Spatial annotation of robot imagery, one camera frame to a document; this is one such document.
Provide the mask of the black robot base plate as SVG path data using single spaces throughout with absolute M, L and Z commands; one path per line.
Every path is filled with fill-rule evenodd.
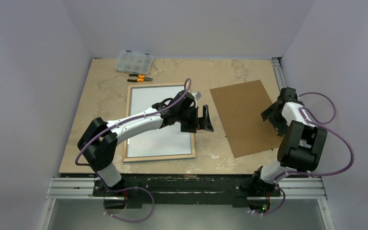
M 231 205 L 266 211 L 280 191 L 264 185 L 252 174 L 122 174 L 121 181 L 106 189 L 95 179 L 93 196 L 121 198 L 119 208 L 144 204 Z

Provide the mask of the grey landscape photo print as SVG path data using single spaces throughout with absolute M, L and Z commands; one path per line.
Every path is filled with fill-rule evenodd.
M 183 89 L 183 84 L 130 86 L 126 114 L 143 112 L 154 103 L 174 98 Z M 180 123 L 141 133 L 126 141 L 126 160 L 135 158 L 137 161 L 152 161 L 155 157 L 166 159 L 169 156 L 190 158 L 195 153 L 192 150 L 192 137 L 192 134 L 180 131 Z

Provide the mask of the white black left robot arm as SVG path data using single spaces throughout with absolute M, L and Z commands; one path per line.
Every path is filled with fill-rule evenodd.
M 118 196 L 123 191 L 123 182 L 113 159 L 120 143 L 175 123 L 180 123 L 181 132 L 214 131 L 207 105 L 203 105 L 202 116 L 198 116 L 198 98 L 196 94 L 182 90 L 174 98 L 154 103 L 136 115 L 108 122 L 100 117 L 95 118 L 77 143 L 80 151 L 78 157 L 86 159 L 86 165 L 102 180 L 105 190 L 111 196 Z

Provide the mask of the brown cardboard backing board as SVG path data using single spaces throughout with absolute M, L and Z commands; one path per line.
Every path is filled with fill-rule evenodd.
M 234 158 L 273 150 L 282 137 L 261 112 L 273 104 L 260 80 L 210 89 Z

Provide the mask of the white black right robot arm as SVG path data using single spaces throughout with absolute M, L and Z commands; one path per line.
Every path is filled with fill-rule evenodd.
M 313 124 L 303 108 L 296 90 L 286 87 L 261 113 L 263 121 L 268 121 L 283 140 L 276 160 L 260 167 L 248 180 L 252 193 L 270 192 L 289 175 L 306 174 L 318 167 L 328 132 Z

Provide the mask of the blue wooden picture frame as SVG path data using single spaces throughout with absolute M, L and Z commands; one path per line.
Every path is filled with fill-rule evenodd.
M 161 127 L 161 117 L 159 114 L 156 115 L 150 115 L 151 113 L 155 112 L 155 109 L 148 108 L 143 112 L 140 112 L 135 115 L 128 115 L 128 117 L 132 117 L 134 120 L 129 121 L 125 124 L 123 124 L 123 131 L 122 135 L 126 138 L 123 146 L 123 156 L 122 161 L 123 163 L 130 163 L 130 162 L 145 162 L 145 161 L 137 161 L 135 158 L 126 160 L 126 141 L 134 136 L 137 136 L 141 133 L 151 131 L 151 130 L 157 130 L 162 129 Z M 195 146 L 194 146 L 194 135 L 192 137 L 192 150 L 195 152 Z M 169 156 L 166 159 L 160 159 L 158 157 L 155 157 L 152 161 L 169 161 L 169 160 L 184 160 L 184 159 L 194 159 L 196 154 L 194 153 L 190 158 L 179 158 L 177 156 Z

